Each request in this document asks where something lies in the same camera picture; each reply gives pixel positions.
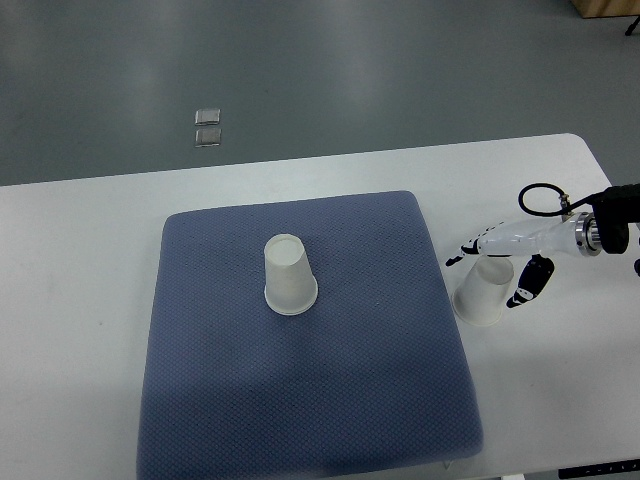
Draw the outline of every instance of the robotic hand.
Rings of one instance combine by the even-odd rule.
[[[524,195],[534,188],[550,188],[560,195],[561,209],[556,212],[537,212],[524,204]],[[571,205],[569,196],[548,183],[534,183],[520,192],[518,204],[535,218],[516,223],[504,222],[487,228],[475,239],[460,247],[460,251],[446,262],[450,267],[466,255],[509,257],[529,256],[518,281],[518,288],[507,301],[513,308],[536,298],[554,271],[550,255],[565,252],[577,257],[593,257],[602,250],[622,254],[629,245],[629,223],[640,222],[640,184],[609,187],[589,195]],[[572,210],[589,204],[593,213],[574,213]],[[640,275],[640,259],[634,264]]]

